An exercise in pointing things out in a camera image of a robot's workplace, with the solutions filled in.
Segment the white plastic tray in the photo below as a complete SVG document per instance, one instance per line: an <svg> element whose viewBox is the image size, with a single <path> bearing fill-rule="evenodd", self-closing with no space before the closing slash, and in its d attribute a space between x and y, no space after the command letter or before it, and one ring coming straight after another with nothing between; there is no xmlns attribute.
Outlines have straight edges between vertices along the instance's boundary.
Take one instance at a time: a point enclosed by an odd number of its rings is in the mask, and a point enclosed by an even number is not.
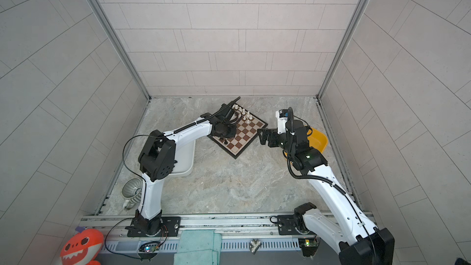
<svg viewBox="0 0 471 265"><path fill-rule="evenodd" d="M169 174L170 178L186 177L192 173L195 157L195 144L196 141L190 142L176 151L176 163L174 164L174 169Z"/></svg>

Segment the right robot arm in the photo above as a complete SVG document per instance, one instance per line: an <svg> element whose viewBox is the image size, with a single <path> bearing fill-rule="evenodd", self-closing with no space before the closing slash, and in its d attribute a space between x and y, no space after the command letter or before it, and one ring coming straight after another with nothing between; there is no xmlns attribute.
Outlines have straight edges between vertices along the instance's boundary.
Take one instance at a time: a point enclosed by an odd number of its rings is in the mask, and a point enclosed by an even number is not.
<svg viewBox="0 0 471 265"><path fill-rule="evenodd" d="M343 265L392 264L394 237L388 229L379 229L353 202L323 154L310 146L309 127L295 118L292 108L278 110L275 116L276 129L258 130L261 144L281 148L289 174L294 179L307 180L335 218L327 219L308 202L294 211L296 229L319 236L338 254Z"/></svg>

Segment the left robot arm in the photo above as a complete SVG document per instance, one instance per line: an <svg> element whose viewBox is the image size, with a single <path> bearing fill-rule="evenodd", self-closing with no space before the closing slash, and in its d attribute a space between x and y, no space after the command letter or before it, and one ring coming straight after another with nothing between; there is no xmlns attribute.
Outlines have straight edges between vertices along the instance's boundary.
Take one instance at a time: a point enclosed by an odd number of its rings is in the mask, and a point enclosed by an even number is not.
<svg viewBox="0 0 471 265"><path fill-rule="evenodd" d="M236 136L240 118L231 118L234 115L233 106L239 99L237 97L228 104L222 104L216 113L202 114L176 130L154 130L146 136L147 140L138 157L142 197L130 226L126 227L128 237L152 237L163 231L161 199L165 178L176 166L183 165L184 148L193 145L197 139L206 136L232 139Z"/></svg>

